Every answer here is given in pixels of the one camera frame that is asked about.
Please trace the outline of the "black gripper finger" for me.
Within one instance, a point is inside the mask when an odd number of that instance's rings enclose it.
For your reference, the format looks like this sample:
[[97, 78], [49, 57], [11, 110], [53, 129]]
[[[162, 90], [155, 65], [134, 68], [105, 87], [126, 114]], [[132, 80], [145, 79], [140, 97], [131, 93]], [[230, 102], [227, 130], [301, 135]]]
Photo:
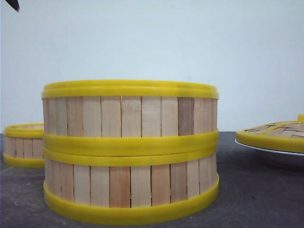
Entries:
[[19, 11], [19, 2], [18, 2], [18, 0], [6, 0], [6, 2], [7, 2], [15, 11]]

